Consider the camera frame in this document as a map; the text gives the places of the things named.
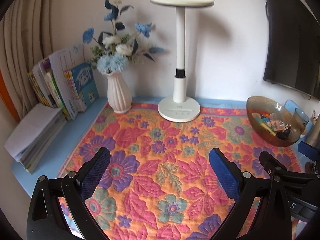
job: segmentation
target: television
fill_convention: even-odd
[[[305,1],[309,8],[300,0],[267,0],[269,52],[264,80],[320,100],[320,4]]]

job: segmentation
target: white wall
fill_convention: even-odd
[[[0,207],[12,227],[26,239],[31,198],[11,172],[13,158],[4,148],[4,143],[15,126],[15,120],[0,98]]]
[[[121,19],[134,28],[136,22],[155,23],[148,42],[168,53],[157,62],[145,60],[124,73],[133,95],[165,97],[172,94],[175,74],[175,9],[153,5],[149,0],[123,0],[131,4]],[[263,81],[268,54],[266,0],[215,0],[207,9],[187,10],[188,95],[199,98],[247,100],[263,95],[284,103],[294,100],[307,114],[320,111],[319,102],[305,100],[301,93]],[[52,0],[51,30],[53,49],[82,42],[89,27],[110,31],[103,17],[108,13],[104,0]],[[86,57],[91,56],[89,47]],[[99,93],[106,95],[106,81],[96,77]]]

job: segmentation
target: amber glass bowl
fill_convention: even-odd
[[[252,113],[258,113],[262,115],[263,113],[275,113],[277,119],[291,125],[290,134],[287,140],[281,140],[278,137],[272,135],[268,130],[264,129],[252,116]],[[250,97],[247,100],[247,114],[253,129],[268,143],[278,146],[287,147],[300,139],[301,128],[293,114],[291,114],[287,109],[281,104],[265,97]]]

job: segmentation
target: white ceramic vase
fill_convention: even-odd
[[[108,78],[108,103],[117,114],[131,109],[132,94],[122,74],[113,72],[104,74]]]

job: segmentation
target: desk lamp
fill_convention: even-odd
[[[171,122],[189,122],[200,113],[200,105],[186,97],[185,46],[186,15],[185,8],[204,8],[213,6],[214,0],[150,0],[151,3],[176,8],[177,15],[177,66],[174,77],[173,96],[163,99],[158,105],[159,114]]]

